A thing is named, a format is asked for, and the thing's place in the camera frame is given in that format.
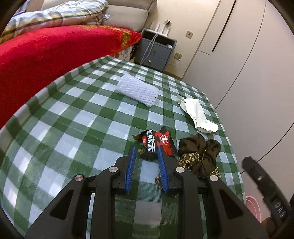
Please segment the white mesh sponge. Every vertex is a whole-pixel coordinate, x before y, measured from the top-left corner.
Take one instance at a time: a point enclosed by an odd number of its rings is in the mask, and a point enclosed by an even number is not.
[[[149,85],[130,74],[124,74],[116,79],[119,81],[116,90],[120,93],[136,99],[148,107],[151,107],[157,100],[158,89],[155,86]]]

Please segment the metal bolt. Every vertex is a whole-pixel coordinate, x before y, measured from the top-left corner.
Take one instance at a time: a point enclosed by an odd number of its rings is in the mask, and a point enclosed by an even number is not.
[[[84,179],[84,176],[82,174],[79,174],[79,175],[75,176],[74,179],[79,182]]]
[[[213,182],[216,182],[216,181],[218,180],[218,176],[211,175],[211,176],[209,177],[209,179],[210,179],[211,181],[213,181]]]
[[[184,172],[185,169],[183,167],[177,167],[176,168],[176,171],[179,172],[179,173],[181,173],[181,172]]]
[[[112,166],[109,168],[110,172],[116,172],[118,170],[118,168],[116,166]]]

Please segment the gray nightstand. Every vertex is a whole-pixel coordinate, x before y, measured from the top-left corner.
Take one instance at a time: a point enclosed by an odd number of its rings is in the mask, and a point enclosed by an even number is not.
[[[146,29],[143,29],[142,31],[142,39],[140,40],[140,43],[137,48],[137,52],[135,55],[135,63],[140,64],[140,61],[143,58],[144,52],[146,51],[146,54],[144,58],[148,55],[150,51],[150,47],[152,46],[152,43],[150,44],[149,48],[147,49],[149,43],[151,42],[152,38],[154,37],[155,33],[149,32]],[[160,72],[163,72],[167,65],[168,61],[171,58],[171,55],[173,53],[173,50],[175,49],[175,46],[177,44],[177,40],[169,39],[168,37],[158,35],[155,39],[155,43],[151,49],[150,55],[148,58],[143,62],[143,66],[147,66],[149,68],[153,68],[155,70],[158,70]]]

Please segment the electrical outlet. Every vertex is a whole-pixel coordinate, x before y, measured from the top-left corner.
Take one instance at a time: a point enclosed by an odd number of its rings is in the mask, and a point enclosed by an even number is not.
[[[185,35],[187,38],[192,38],[192,36],[193,36],[193,33],[192,32],[190,32],[190,31],[187,31],[187,33],[186,33],[186,35]]]
[[[182,54],[176,52],[174,58],[175,58],[176,60],[180,61],[181,58],[182,58]]]

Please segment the door handle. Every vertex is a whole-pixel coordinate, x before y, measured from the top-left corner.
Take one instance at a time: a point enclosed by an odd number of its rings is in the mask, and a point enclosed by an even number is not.
[[[216,43],[215,43],[215,45],[214,45],[214,47],[213,47],[213,49],[212,49],[212,52],[213,52],[214,49],[216,48],[216,45],[218,44],[218,41],[220,40],[221,35],[223,34],[223,31],[225,30],[225,27],[226,27],[226,25],[227,25],[227,23],[228,23],[228,21],[229,21],[229,18],[230,18],[231,14],[232,14],[232,11],[233,11],[233,9],[234,9],[234,6],[235,6],[236,1],[237,1],[237,0],[235,0],[234,3],[233,3],[233,6],[232,6],[232,8],[231,8],[231,11],[230,11],[230,13],[229,13],[229,15],[228,15],[228,18],[227,18],[227,20],[226,20],[226,22],[225,22],[225,25],[223,26],[223,29],[221,30],[221,33],[220,33],[219,37],[218,37],[218,39],[217,39],[217,41],[216,41]]]

